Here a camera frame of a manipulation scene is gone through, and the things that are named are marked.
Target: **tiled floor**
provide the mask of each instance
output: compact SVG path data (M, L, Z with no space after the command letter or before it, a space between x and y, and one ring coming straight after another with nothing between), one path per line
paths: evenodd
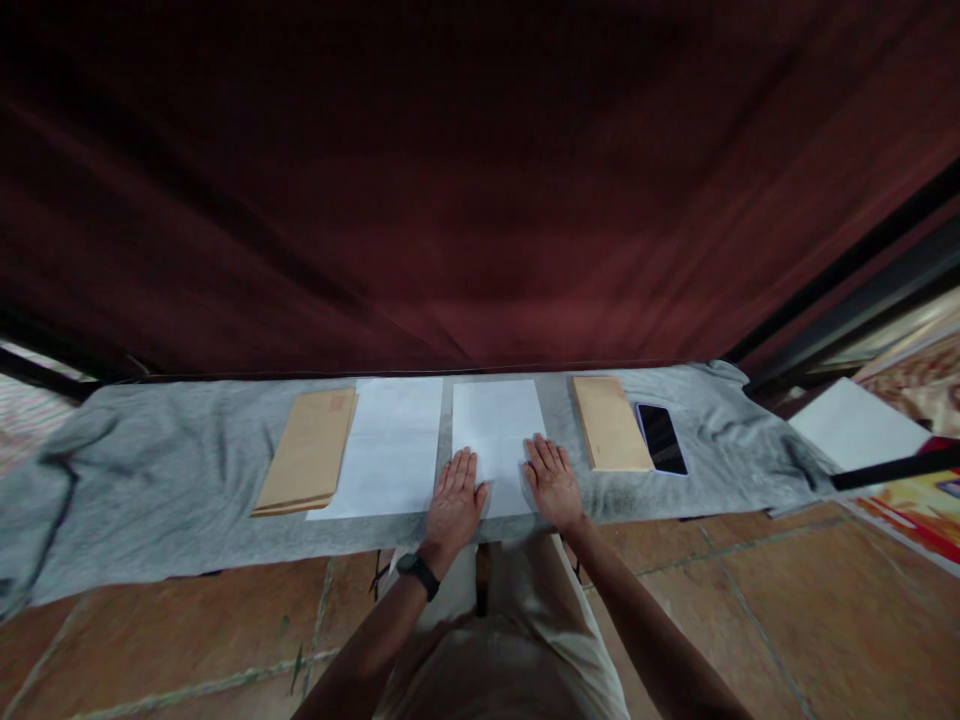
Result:
M960 717L960 581L835 506L604 535L757 718ZM0 626L4 718L288 718L376 553L103 588ZM599 595L634 717L657 717Z

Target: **gray tablecloth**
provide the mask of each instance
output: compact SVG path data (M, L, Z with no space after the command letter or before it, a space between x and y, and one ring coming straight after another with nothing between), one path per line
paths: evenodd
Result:
M670 409L687 478L589 469L569 376L617 375L631 401ZM449 376L437 466L450 457L452 388L532 378L547 434L567 447L598 522L742 512L832 490L807 444L749 401L722 362L600 373ZM95 393L33 460L0 481L0 610L92 587L416 542L424 515L250 519L299 393L355 379L124 385ZM537 515L484 521L515 538Z

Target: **watch strap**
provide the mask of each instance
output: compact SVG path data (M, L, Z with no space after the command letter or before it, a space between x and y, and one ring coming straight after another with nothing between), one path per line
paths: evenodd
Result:
M413 562L403 562L410 557L413 558ZM400 563L397 564L397 572L400 575L416 577L427 591L427 602L437 596L437 591L440 590L440 581L437 580L437 576L433 574L433 571L427 567L427 564L419 555L406 555L401 558Z

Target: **phone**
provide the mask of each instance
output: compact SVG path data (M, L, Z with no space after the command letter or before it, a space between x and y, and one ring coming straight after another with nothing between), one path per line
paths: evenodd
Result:
M653 458L653 467L669 475L689 475L680 450L680 441L667 409L658 405L637 403L636 412L640 432L643 433L650 457Z

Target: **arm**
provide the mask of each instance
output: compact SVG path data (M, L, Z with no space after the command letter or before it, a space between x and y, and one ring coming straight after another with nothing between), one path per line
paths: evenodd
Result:
M487 486L474 491L477 456L470 448L443 467L427 513L427 537L417 551L442 581L460 550L473 537ZM415 577L401 575L337 653L293 720L369 718L380 702L397 655L427 604L427 591Z
M561 532L593 580L657 710L672 718L750 716L583 513L566 450L526 441L524 475L540 513Z

